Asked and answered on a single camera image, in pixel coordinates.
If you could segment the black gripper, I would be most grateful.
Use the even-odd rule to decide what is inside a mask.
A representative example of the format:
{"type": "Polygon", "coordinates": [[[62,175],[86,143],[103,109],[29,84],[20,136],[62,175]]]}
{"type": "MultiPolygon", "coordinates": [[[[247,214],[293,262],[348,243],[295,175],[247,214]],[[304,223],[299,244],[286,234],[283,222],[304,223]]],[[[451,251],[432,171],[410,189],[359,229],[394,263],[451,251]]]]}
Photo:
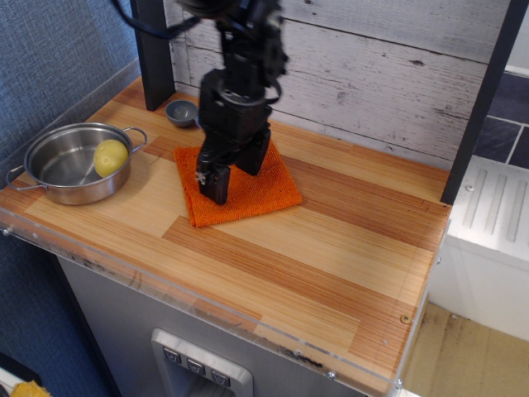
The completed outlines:
{"type": "Polygon", "coordinates": [[[256,72],[214,69],[201,82],[199,124],[206,139],[198,155],[200,194],[219,205],[227,201],[230,167],[256,176],[271,132],[271,107],[256,72]]]}

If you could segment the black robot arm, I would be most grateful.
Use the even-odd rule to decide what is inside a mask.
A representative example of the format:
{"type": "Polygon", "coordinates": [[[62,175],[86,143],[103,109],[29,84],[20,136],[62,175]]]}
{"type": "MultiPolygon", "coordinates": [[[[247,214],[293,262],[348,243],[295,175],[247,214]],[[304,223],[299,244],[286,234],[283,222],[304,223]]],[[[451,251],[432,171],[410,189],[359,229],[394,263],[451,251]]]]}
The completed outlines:
{"type": "Polygon", "coordinates": [[[202,195],[228,197],[231,167],[257,175],[269,148],[268,118],[277,98],[266,98],[286,72],[281,6],[277,1],[182,1],[182,8],[211,19],[221,34],[223,69],[203,76],[198,123],[205,132],[196,178],[202,195]]]}

